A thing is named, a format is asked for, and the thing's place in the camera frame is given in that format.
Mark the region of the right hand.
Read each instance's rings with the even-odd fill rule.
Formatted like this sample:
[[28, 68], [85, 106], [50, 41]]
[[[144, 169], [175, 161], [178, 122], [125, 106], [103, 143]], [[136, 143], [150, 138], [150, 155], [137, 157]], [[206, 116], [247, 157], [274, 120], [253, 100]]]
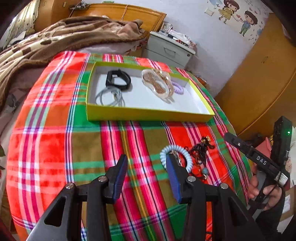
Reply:
[[[248, 187], [247, 196], [249, 199], [253, 199], [259, 195], [258, 190], [258, 179], [257, 179], [257, 165], [251, 165], [252, 171], [252, 178], [250, 180], [250, 185]], [[264, 207], [264, 211], [267, 211], [276, 206], [276, 204], [280, 201], [282, 197], [282, 189], [277, 185], [269, 185], [263, 189], [263, 193], [269, 197], [269, 201], [267, 202], [266, 206]]]

